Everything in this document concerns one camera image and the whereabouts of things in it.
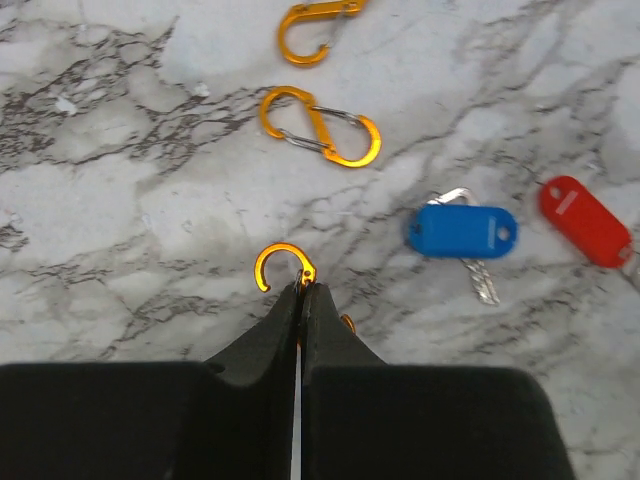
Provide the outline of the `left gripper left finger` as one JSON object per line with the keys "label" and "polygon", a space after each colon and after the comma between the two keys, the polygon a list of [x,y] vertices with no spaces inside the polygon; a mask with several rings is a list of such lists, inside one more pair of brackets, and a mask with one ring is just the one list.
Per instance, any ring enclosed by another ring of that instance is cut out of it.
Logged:
{"label": "left gripper left finger", "polygon": [[1,369],[5,479],[287,479],[299,297],[205,361]]}

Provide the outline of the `orange S carabiner pair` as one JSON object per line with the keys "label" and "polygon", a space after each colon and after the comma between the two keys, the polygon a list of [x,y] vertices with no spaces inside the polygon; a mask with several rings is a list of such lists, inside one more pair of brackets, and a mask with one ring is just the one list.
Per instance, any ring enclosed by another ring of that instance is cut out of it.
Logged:
{"label": "orange S carabiner pair", "polygon": [[266,246],[256,258],[254,280],[263,293],[272,289],[272,273],[275,273],[275,285],[284,283],[287,276],[298,299],[317,279],[317,268],[310,257],[300,247],[286,242]]}

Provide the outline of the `red key tag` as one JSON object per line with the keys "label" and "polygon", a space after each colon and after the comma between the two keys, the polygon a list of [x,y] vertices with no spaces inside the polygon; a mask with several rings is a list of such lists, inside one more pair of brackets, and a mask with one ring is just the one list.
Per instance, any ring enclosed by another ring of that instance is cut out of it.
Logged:
{"label": "red key tag", "polygon": [[603,203],[572,176],[556,176],[538,193],[541,214],[592,264],[622,272],[639,287],[634,237]]}

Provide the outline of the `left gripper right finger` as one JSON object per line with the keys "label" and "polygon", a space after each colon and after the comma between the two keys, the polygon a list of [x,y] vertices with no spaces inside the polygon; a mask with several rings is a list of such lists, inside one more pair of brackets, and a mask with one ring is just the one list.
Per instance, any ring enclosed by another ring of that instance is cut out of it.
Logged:
{"label": "left gripper right finger", "polygon": [[301,310],[305,479],[571,479],[550,401],[507,367],[392,365],[341,320],[330,290]]}

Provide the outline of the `blue solid key tag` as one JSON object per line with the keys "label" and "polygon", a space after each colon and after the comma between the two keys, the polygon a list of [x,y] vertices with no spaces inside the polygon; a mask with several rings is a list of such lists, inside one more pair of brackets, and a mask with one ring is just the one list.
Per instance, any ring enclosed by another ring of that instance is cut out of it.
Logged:
{"label": "blue solid key tag", "polygon": [[482,205],[471,190],[457,187],[412,214],[407,242],[425,257],[460,260],[479,301],[497,306],[500,299],[485,262],[509,254],[518,234],[518,222],[508,210]]}

